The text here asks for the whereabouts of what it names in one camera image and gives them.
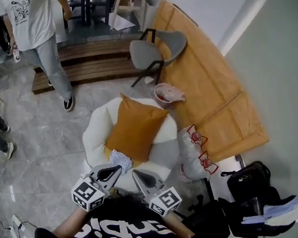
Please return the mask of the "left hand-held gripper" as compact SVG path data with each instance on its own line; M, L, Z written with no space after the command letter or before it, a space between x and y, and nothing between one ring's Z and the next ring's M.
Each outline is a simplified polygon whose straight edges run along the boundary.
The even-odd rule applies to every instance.
M118 164L95 166L75 183L71 191L73 202L87 212L102 205L110 195L108 187L114 186L121 172Z

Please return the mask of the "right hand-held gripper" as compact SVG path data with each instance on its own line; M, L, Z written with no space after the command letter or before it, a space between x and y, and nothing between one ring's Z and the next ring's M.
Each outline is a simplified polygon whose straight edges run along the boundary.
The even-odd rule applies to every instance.
M144 195L144 201L151 211L166 216L182 202L182 198L174 187L163 185L164 181L155 172L149 170L132 171L133 180L138 190Z

